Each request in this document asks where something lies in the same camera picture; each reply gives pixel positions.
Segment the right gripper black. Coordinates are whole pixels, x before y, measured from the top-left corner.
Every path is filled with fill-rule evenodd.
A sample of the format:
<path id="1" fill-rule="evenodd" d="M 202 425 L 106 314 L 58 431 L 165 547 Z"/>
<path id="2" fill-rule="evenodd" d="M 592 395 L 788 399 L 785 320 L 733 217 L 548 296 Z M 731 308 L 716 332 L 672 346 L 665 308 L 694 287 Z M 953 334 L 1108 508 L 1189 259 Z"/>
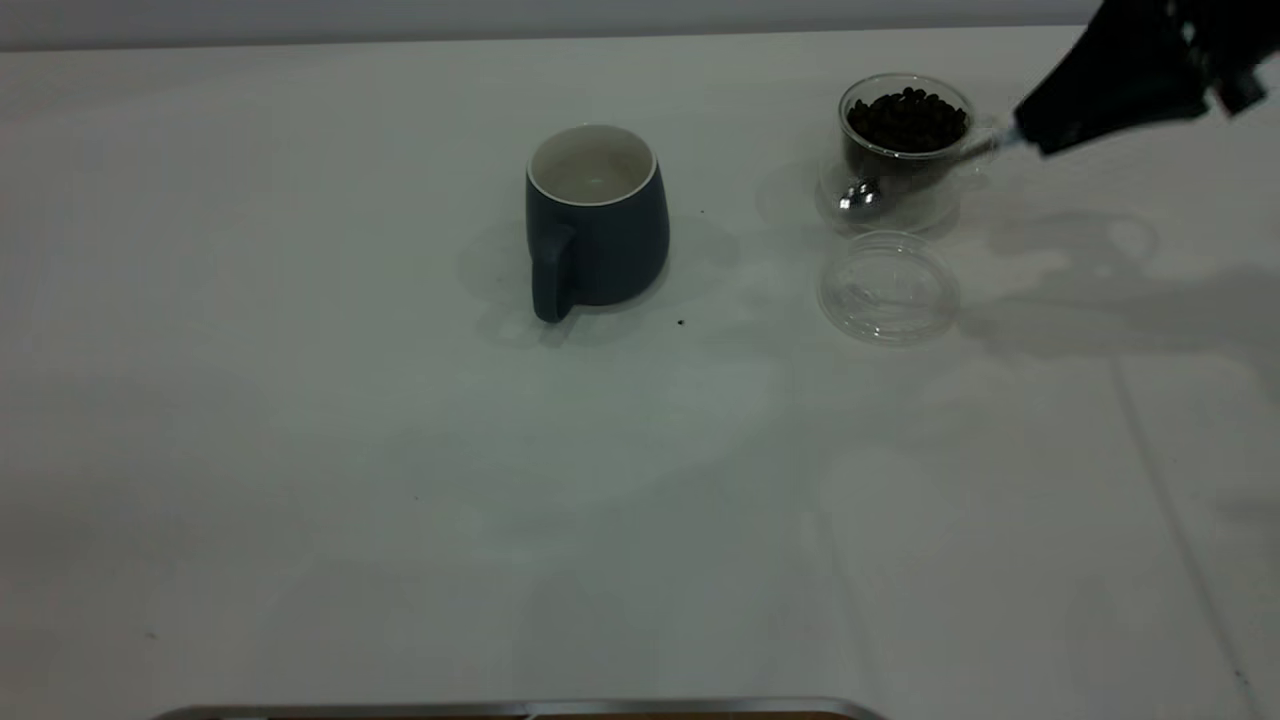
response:
<path id="1" fill-rule="evenodd" d="M 1277 1 L 1187 1 L 1190 45 L 1224 113 L 1267 97 L 1257 68 L 1277 53 Z M 1144 126 L 1194 120 L 1206 90 L 1170 1 L 1105 1 L 1062 60 L 1015 109 L 1041 155 Z"/>

